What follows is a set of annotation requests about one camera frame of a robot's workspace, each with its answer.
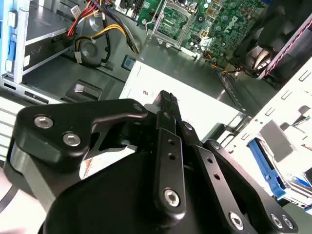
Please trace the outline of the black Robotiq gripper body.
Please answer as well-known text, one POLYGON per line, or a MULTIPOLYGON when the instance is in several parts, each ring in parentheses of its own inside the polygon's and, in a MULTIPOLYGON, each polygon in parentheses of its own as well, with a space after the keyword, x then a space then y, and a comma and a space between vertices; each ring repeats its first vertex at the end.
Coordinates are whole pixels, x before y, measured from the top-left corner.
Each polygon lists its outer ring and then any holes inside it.
POLYGON ((134 153, 67 189, 45 234, 241 234, 244 219, 215 156, 194 128, 158 127, 134 153))

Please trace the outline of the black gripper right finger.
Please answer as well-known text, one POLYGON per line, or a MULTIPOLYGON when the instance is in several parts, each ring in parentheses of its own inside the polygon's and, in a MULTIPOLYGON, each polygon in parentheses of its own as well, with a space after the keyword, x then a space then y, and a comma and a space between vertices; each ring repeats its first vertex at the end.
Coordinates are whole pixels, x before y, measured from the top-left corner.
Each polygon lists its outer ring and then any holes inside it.
POLYGON ((200 223, 214 234, 296 234, 298 226, 215 140, 201 143, 192 125, 181 119, 176 97, 170 111, 182 138, 183 159, 193 172, 187 183, 200 223))

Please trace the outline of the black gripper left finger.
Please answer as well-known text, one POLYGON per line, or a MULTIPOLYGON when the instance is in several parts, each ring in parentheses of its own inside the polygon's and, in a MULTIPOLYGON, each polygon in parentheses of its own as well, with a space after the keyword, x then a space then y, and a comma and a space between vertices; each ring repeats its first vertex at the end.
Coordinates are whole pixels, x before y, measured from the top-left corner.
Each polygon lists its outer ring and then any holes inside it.
POLYGON ((63 103, 22 109, 5 171, 46 211, 62 193, 134 153, 151 152, 158 127, 175 130, 170 93, 151 110, 133 99, 63 103))

